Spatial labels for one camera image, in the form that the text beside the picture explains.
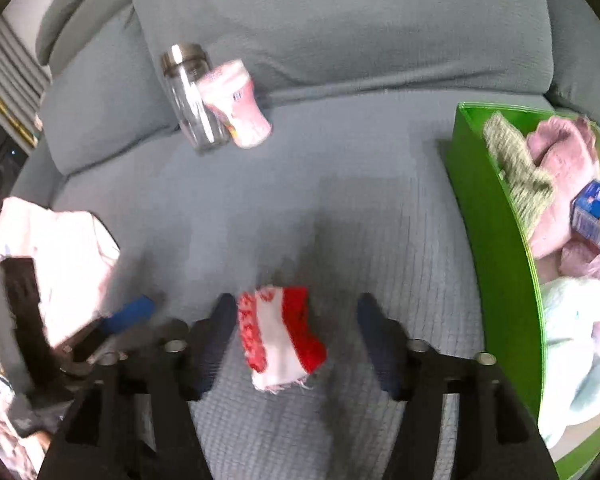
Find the red and white sock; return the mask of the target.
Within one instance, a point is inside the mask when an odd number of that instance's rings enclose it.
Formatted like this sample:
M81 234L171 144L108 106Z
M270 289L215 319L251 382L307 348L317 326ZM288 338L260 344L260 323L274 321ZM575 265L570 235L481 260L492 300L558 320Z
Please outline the red and white sock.
M256 390L302 385L325 363L327 350L309 314L304 287L264 286L239 297L239 337Z

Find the pale green knitted cloth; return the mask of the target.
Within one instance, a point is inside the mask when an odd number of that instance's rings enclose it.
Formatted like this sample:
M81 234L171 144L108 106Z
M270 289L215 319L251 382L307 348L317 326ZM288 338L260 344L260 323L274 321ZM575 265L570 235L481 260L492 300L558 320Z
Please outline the pale green knitted cloth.
M483 126L483 137L500 175L509 187L509 196L526 240L531 240L542 215L554 202L553 177L535 165L526 139L500 112Z

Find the tissue pack with burger print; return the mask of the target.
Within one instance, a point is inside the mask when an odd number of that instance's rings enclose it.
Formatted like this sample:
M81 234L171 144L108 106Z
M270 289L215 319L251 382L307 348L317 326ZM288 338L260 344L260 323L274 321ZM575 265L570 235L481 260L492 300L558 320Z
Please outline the tissue pack with burger print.
M571 229L600 250L600 181L591 181L572 201Z

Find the white and pink fuzzy cloth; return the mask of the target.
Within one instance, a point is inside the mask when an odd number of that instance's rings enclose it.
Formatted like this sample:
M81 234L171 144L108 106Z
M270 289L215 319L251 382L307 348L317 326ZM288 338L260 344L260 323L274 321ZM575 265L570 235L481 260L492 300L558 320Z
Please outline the white and pink fuzzy cloth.
M529 240L532 256L540 260L569 242L571 201L600 178L600 159L591 123L582 116L543 120L526 142L533 162L552 177L554 188L553 201Z

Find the light blue soft cloth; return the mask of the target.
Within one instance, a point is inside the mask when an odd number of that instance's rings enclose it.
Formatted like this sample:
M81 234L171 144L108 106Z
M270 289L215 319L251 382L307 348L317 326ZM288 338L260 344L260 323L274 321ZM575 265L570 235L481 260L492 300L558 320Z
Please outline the light blue soft cloth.
M541 294L545 370L538 426L554 448L568 427L600 414L600 280L556 278Z

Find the pink plastic bag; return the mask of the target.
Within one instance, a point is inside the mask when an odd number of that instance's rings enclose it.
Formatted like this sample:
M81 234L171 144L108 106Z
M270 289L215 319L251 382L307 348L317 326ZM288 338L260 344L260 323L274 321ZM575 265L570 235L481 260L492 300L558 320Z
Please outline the pink plastic bag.
M120 248L88 211L52 211L7 197L0 213L0 261L33 260L46 337L57 347L96 316Z

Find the green storage box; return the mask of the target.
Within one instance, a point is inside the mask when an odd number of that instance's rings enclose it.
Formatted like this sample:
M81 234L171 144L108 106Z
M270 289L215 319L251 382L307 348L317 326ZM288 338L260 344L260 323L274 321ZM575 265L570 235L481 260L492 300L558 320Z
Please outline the green storage box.
M522 403L539 414L546 364L544 308L536 266L501 170L486 148L484 123L496 112L529 133L547 110L461 102L445 167L474 257L486 350Z

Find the pink plastic cup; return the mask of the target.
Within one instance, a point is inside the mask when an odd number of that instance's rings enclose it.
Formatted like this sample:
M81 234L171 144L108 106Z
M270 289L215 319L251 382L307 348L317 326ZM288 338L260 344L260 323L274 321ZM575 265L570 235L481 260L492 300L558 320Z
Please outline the pink plastic cup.
M272 125L260 110L253 81L242 60L215 68L197 82L197 87L204 105L228 129L238 148L255 148L272 133Z

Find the clear glass jar metal lid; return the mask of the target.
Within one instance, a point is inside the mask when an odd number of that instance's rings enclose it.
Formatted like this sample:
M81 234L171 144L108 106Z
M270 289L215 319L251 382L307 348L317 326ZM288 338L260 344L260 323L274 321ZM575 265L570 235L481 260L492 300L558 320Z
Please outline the clear glass jar metal lid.
M161 55L161 68L181 132L193 148L205 153L230 142L230 133L204 105L198 88L198 82L210 73L204 49L199 44L172 44Z

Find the grey sofa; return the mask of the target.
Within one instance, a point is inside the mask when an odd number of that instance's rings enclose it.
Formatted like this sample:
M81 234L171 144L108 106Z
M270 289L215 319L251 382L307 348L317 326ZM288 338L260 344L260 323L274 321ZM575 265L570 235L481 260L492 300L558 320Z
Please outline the grey sofa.
M160 55L243 60L272 122L199 155ZM459 102L563 107L600 123L600 20L586 0L128 0L53 76L44 139L12 192L94 214L121 255L104 306L156 296L203 318L222 292L308 289L328 351L304 388L253 389L233 342L187 413L217 479L377 479L402 410L375 378L355 303L414 336L483 346L465 225L446 173Z

